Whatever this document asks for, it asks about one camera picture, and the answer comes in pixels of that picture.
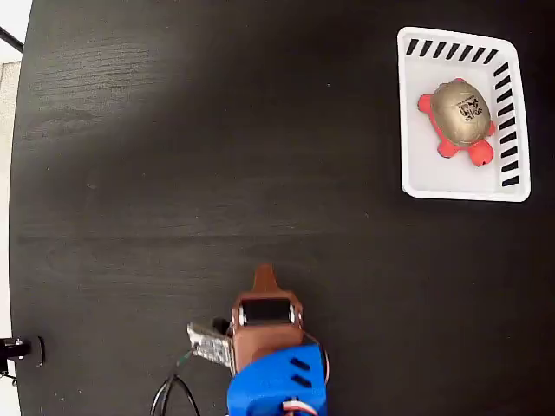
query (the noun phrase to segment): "black table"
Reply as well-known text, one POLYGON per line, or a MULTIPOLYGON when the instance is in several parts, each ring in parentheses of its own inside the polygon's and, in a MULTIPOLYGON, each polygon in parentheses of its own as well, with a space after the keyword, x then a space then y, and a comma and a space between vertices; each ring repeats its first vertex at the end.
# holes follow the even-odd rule
MULTIPOLYGON (((186 324, 259 263, 331 358, 330 414, 555 411, 553 7, 532 2, 35 0, 10 204, 25 416, 142 415, 186 324), (400 179, 396 33, 510 40, 524 204, 416 200, 400 179)), ((229 375, 191 361, 203 415, 229 375)), ((175 397, 173 414, 191 414, 175 397)))

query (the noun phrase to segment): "black clamp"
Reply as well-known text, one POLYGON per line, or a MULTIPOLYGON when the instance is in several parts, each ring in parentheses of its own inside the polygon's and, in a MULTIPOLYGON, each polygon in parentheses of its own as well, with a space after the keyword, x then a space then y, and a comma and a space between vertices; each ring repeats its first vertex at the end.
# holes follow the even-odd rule
POLYGON ((8 360, 24 361, 35 367, 44 364, 44 344, 42 338, 0 338, 0 377, 8 377, 16 382, 16 377, 8 374, 8 360))

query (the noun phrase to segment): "gold turtle shell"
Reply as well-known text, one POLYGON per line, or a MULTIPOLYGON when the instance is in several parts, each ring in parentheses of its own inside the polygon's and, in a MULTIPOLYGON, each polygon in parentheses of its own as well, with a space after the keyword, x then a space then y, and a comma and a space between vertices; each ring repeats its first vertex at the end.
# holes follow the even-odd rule
POLYGON ((432 112, 443 135, 456 146, 482 140, 492 122, 484 97, 464 81, 441 84, 432 95, 432 112))

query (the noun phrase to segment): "blue gripper part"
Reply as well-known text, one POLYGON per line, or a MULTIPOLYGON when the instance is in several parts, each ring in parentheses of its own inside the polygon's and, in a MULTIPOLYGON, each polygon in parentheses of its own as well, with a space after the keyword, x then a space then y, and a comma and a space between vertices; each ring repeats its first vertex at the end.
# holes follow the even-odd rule
POLYGON ((277 351, 245 367, 227 389, 227 408, 229 416, 283 416, 282 403, 291 398, 311 405, 318 416, 327 416, 318 345, 277 351))

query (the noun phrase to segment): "white basket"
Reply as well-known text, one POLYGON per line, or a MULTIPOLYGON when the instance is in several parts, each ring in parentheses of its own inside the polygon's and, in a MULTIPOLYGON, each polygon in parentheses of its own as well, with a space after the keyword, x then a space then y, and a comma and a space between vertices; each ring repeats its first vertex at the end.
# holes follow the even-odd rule
POLYGON ((526 110, 517 51, 501 39, 424 28, 397 35, 401 108, 402 189, 415 198, 524 201, 530 195, 526 110), (451 159, 428 116, 417 107, 423 94, 463 78, 475 86, 497 127, 488 138, 494 157, 476 167, 467 152, 451 159))

